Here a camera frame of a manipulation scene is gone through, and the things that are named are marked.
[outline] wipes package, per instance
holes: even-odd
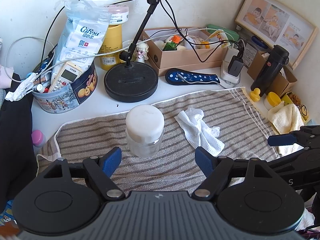
[[[58,4],[61,2],[66,7],[68,19],[54,54],[54,64],[70,59],[73,64],[78,65],[85,72],[94,57],[72,59],[99,52],[112,14],[108,12],[108,8],[98,7],[88,0],[61,0]],[[62,65],[53,68],[51,83]]]

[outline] desk lamp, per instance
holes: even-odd
[[[160,0],[147,0],[150,7],[128,51],[119,55],[125,63],[112,67],[104,77],[106,92],[117,101],[134,103],[149,98],[158,87],[158,74],[149,65],[131,62],[137,42]]]

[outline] pink lid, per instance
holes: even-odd
[[[34,130],[31,134],[32,143],[34,145],[39,145],[43,140],[43,133],[40,130]]]

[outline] lamp arm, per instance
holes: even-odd
[[[130,44],[129,46],[129,49],[128,51],[122,51],[119,55],[119,58],[121,60],[124,60],[126,62],[126,67],[131,67],[131,63],[130,63],[130,60],[132,59],[132,55],[133,55],[133,52],[134,50],[136,49],[137,47],[137,42],[144,30],[144,28],[146,27],[146,24],[148,22],[148,20],[150,19],[151,15],[153,14],[153,12],[155,11],[156,9],[156,6],[158,5],[160,0],[147,0],[147,3],[150,4],[150,7],[147,11],[147,15],[145,16],[145,18],[143,19],[139,29],[138,29],[138,32],[136,34],[136,36],[134,37],[132,43]]]

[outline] gray striped towel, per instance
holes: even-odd
[[[190,93],[154,106],[163,113],[165,124],[161,149],[153,157],[139,158],[128,150],[124,135],[126,112],[66,123],[39,153],[51,160],[61,154],[69,162],[81,162],[89,156],[103,156],[119,146],[122,161],[111,178],[124,192],[187,190],[191,193],[205,176],[195,162],[195,149],[174,117],[193,107],[204,111],[203,120],[209,127],[220,127],[219,140],[225,143],[220,155],[267,161],[279,158],[266,140],[274,134],[271,124],[255,110],[242,88]],[[41,159],[40,171],[49,164]],[[75,181],[84,183],[83,179]]]

